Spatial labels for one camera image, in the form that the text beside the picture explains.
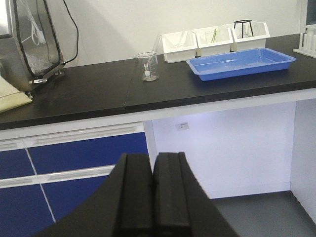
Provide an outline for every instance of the open cabinet space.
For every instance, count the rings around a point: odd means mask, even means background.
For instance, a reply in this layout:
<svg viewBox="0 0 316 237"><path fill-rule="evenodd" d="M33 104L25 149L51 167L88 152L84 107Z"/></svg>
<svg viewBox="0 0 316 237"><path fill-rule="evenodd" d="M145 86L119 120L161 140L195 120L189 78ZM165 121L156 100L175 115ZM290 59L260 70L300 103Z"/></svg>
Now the open cabinet space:
<svg viewBox="0 0 316 237"><path fill-rule="evenodd" d="M241 236L312 237L315 121L316 99L156 119L152 150L185 152Z"/></svg>

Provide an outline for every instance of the gray floor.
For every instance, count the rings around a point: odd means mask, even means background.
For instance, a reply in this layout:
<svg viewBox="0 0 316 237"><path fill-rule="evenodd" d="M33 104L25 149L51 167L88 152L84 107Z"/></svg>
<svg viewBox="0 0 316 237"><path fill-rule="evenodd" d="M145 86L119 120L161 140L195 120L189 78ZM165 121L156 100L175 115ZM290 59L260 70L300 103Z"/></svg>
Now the gray floor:
<svg viewBox="0 0 316 237"><path fill-rule="evenodd" d="M211 200L240 237L316 237L291 191Z"/></svg>

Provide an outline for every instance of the blue cabinet door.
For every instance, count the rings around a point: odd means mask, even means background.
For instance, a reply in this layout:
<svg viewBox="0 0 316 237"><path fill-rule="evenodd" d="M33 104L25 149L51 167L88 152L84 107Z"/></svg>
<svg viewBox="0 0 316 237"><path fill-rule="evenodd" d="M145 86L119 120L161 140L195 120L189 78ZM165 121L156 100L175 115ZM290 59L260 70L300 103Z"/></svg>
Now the blue cabinet door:
<svg viewBox="0 0 316 237"><path fill-rule="evenodd" d="M0 189L1 237L29 237L51 224L39 185Z"/></svg>
<svg viewBox="0 0 316 237"><path fill-rule="evenodd" d="M116 164L122 153L148 153L144 132L28 149L38 174Z"/></svg>
<svg viewBox="0 0 316 237"><path fill-rule="evenodd" d="M86 200L105 179L106 176L101 176L43 184L56 221Z"/></svg>
<svg viewBox="0 0 316 237"><path fill-rule="evenodd" d="M25 149L0 152L0 179L34 175Z"/></svg>

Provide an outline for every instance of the cabinet handle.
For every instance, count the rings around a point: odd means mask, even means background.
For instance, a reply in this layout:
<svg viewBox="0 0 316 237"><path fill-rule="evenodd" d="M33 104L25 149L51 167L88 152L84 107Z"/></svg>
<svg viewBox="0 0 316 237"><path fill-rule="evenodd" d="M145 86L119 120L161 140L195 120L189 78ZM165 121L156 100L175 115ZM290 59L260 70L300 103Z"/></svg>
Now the cabinet handle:
<svg viewBox="0 0 316 237"><path fill-rule="evenodd" d="M0 151L9 151L24 148L22 142L11 142L11 143L2 143L0 144Z"/></svg>
<svg viewBox="0 0 316 237"><path fill-rule="evenodd" d="M109 175L115 165L105 165L86 169L69 170L57 173L0 179L0 189L18 186L54 183L67 180L84 179Z"/></svg>
<svg viewBox="0 0 316 237"><path fill-rule="evenodd" d="M27 138L24 140L24 143L26 147L36 147L57 143L94 139L100 137L124 135L142 131L144 131L144 128L139 124L131 124L130 126L121 128L117 128L117 126L107 126L95 129L83 129L73 132L60 132L55 134L48 134L46 136Z"/></svg>

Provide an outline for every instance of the black foreground object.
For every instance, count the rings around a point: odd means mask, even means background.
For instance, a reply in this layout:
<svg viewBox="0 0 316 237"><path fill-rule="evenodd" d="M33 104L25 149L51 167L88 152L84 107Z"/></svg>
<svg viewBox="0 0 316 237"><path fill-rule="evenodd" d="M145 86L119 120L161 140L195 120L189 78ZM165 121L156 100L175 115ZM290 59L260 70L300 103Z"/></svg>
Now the black foreground object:
<svg viewBox="0 0 316 237"><path fill-rule="evenodd" d="M210 201L194 174L184 153L175 154L180 161L190 225L193 237L238 237L219 210Z"/></svg>
<svg viewBox="0 0 316 237"><path fill-rule="evenodd" d="M150 236L152 174L148 155L122 154L103 184L81 205L35 237Z"/></svg>
<svg viewBox="0 0 316 237"><path fill-rule="evenodd" d="M154 169L158 236L238 237L210 202L184 153L160 153Z"/></svg>
<svg viewBox="0 0 316 237"><path fill-rule="evenodd" d="M122 154L81 205L34 237L238 237L208 199L184 153Z"/></svg>

